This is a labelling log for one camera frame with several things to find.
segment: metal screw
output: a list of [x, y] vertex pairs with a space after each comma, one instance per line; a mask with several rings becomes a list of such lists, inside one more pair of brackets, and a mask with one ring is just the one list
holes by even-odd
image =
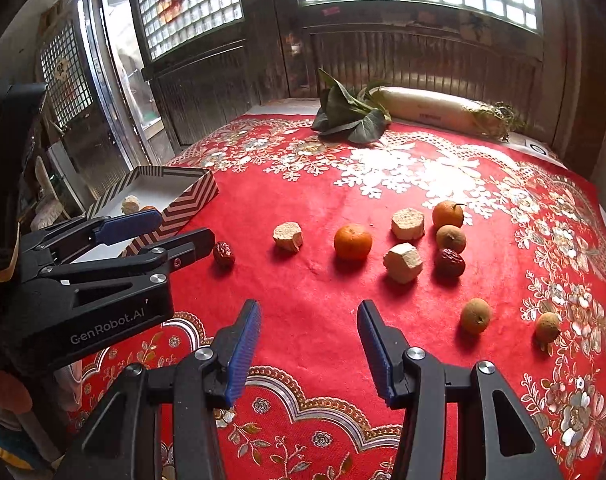
[[214, 355], [214, 352], [209, 348], [199, 348], [196, 352], [194, 352], [194, 357], [196, 357], [199, 361], [207, 361], [211, 359]]
[[127, 365], [125, 370], [129, 376], [136, 377], [143, 371], [143, 365], [141, 363], [132, 363]]
[[420, 361], [425, 357], [425, 350], [418, 346], [413, 346], [407, 349], [407, 356], [414, 361]]
[[487, 375], [492, 375], [496, 371], [496, 366], [490, 361], [481, 361], [477, 366], [481, 372]]
[[152, 274], [152, 276], [150, 276], [150, 281], [152, 283], [163, 283], [166, 279], [164, 274]]

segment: floral pattern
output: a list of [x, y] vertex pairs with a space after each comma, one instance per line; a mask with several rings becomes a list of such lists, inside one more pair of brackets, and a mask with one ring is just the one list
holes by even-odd
[[[310, 124], [311, 119], [307, 118], [240, 118], [193, 145], [172, 164], [232, 173], [256, 166], [289, 183], [325, 174], [331, 176], [323, 180], [330, 186], [354, 189], [372, 200], [388, 193], [403, 194], [409, 189], [420, 190], [426, 208], [432, 208], [441, 200], [455, 200], [465, 205], [465, 224], [482, 223], [494, 216], [509, 219], [513, 243], [530, 262], [523, 276], [522, 296], [518, 298], [520, 328], [526, 330], [545, 312], [557, 314], [561, 321], [560, 337], [542, 348], [549, 356], [548, 372], [523, 373], [517, 393], [567, 478], [577, 478], [585, 471], [580, 467], [582, 461], [594, 457], [602, 460], [606, 456], [603, 366], [606, 364], [606, 287], [602, 286], [606, 284], [606, 236], [598, 211], [581, 188], [562, 172], [557, 174], [537, 164], [515, 162], [505, 153], [484, 145], [456, 144], [428, 132], [388, 131], [379, 142], [367, 148], [341, 146], [318, 139], [310, 131]], [[433, 155], [427, 156], [425, 149], [419, 149], [425, 145], [431, 146]], [[493, 163], [496, 172], [488, 174], [483, 170], [484, 164], [488, 167], [484, 161]], [[205, 333], [199, 334], [199, 338], [201, 344], [207, 344], [203, 342]], [[166, 340], [178, 358], [185, 354], [178, 350], [186, 339], [173, 335]], [[178, 358], [174, 353], [167, 355], [166, 351], [156, 355], [158, 342], [157, 335], [152, 335], [127, 358], [120, 358], [110, 349], [108, 359], [98, 366], [105, 387], [109, 387], [129, 362], [136, 360], [148, 367], [176, 362]], [[278, 388], [267, 388], [269, 378], [274, 384], [283, 385], [284, 391], [289, 388], [292, 395], [270, 397], [261, 393], [247, 402], [245, 411], [237, 411], [238, 407], [217, 410], [215, 420], [221, 431], [222, 447], [230, 446], [235, 460], [260, 467], [265, 471], [261, 478], [335, 480], [348, 476], [354, 461], [367, 449], [391, 447], [391, 442], [395, 442], [393, 438], [398, 440], [398, 425], [370, 428], [355, 406], [340, 399], [324, 404], [325, 398], [314, 399], [318, 403], [314, 404], [297, 393], [294, 379], [284, 372], [270, 367], [254, 368], [253, 387], [265, 388], [274, 394]], [[105, 391], [95, 397], [94, 392], [99, 390], [84, 390], [86, 411], [77, 414], [77, 427], [87, 418], [88, 406], [95, 406]], [[288, 402], [293, 401], [287, 399], [292, 396], [296, 402], [290, 406]], [[350, 449], [356, 449], [356, 455], [347, 454], [339, 463], [317, 460], [315, 453], [327, 446], [338, 449], [338, 440], [344, 437], [341, 432], [328, 433], [326, 426], [311, 430], [305, 439], [299, 438], [296, 432], [270, 434], [264, 430], [266, 419], [259, 417], [275, 416], [274, 411], [282, 409], [282, 405], [287, 407], [292, 424], [307, 420], [301, 416], [305, 409], [325, 409], [324, 413], [330, 414], [334, 410], [335, 418], [327, 420], [338, 424], [346, 434], [349, 424], [343, 424], [339, 414], [352, 414], [350, 423], [358, 428], [355, 433], [362, 433], [358, 445], [355, 433], [350, 434]], [[311, 442], [311, 446], [307, 448], [301, 442]], [[171, 446], [167, 448], [163, 467], [167, 480], [173, 478], [171, 449]], [[378, 467], [368, 468], [362, 478], [389, 480], [392, 469], [393, 453]]]

